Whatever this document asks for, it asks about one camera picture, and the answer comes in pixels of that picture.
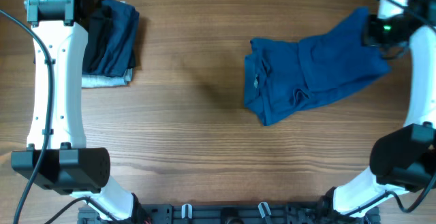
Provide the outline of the blue polo shirt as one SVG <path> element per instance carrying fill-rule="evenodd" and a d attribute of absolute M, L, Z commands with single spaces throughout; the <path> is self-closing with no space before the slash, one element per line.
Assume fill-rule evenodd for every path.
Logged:
<path fill-rule="evenodd" d="M 346 98 L 390 71 L 362 41 L 369 17 L 355 9 L 329 32 L 298 42 L 253 38 L 245 57 L 244 106 L 269 126 L 291 114 Z"/>

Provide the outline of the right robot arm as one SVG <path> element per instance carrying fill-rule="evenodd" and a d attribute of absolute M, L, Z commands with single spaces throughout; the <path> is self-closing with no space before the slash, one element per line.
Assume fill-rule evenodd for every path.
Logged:
<path fill-rule="evenodd" d="M 368 221 L 391 197 L 410 213 L 435 188 L 435 0 L 379 0 L 365 37 L 411 50 L 407 117 L 403 128 L 376 141 L 366 170 L 320 198 L 313 211 L 318 223 Z"/>

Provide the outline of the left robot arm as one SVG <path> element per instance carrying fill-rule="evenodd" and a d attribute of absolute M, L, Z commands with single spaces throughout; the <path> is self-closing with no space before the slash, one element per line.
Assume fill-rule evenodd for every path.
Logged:
<path fill-rule="evenodd" d="M 11 155 L 29 185 L 83 201 L 107 223 L 150 223 L 138 198 L 110 174 L 105 148 L 89 148 L 81 112 L 83 20 L 103 0 L 25 0 L 22 28 L 35 48 L 35 101 L 27 147 Z"/>

